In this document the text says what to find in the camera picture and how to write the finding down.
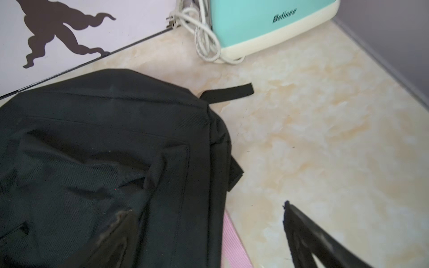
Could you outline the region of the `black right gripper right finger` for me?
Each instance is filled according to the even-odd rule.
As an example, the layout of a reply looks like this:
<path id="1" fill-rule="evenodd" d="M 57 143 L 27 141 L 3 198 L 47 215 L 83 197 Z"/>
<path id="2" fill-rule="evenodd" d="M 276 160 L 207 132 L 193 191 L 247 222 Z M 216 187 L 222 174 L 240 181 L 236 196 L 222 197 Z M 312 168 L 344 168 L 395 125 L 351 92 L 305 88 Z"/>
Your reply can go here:
<path id="1" fill-rule="evenodd" d="M 314 256 L 326 268 L 368 268 L 370 265 L 337 242 L 296 206 L 286 201 L 283 226 L 296 268 L 316 268 Z"/>

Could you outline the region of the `black backpack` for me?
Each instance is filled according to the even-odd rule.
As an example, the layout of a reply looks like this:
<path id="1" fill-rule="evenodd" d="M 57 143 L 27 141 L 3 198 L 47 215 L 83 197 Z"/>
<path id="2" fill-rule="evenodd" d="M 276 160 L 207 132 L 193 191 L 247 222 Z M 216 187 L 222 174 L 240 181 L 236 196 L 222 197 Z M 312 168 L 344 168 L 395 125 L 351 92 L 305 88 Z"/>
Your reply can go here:
<path id="1" fill-rule="evenodd" d="M 243 175 L 211 104 L 251 84 L 189 90 L 106 69 L 1 107 L 1 266 L 63 263 L 131 209 L 131 268 L 221 266 L 226 194 Z"/>

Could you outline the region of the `pink backpack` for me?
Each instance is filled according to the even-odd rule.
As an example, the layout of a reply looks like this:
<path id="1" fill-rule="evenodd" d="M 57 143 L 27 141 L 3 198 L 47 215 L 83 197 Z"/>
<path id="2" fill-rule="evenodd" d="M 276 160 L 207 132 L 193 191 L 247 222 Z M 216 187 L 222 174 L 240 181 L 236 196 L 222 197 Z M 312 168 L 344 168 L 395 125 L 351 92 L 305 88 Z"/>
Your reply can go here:
<path id="1" fill-rule="evenodd" d="M 221 267 L 253 268 L 227 210 L 223 215 Z"/>

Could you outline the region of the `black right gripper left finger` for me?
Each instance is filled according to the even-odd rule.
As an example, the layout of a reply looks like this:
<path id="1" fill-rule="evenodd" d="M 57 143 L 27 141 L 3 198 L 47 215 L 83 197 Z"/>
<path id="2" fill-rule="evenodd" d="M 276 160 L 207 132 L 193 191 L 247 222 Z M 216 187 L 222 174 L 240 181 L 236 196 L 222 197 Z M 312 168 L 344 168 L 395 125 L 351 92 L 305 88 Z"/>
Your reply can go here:
<path id="1" fill-rule="evenodd" d="M 130 268 L 137 244 L 137 218 L 133 210 L 119 211 L 97 237 L 63 263 L 65 268 Z"/>

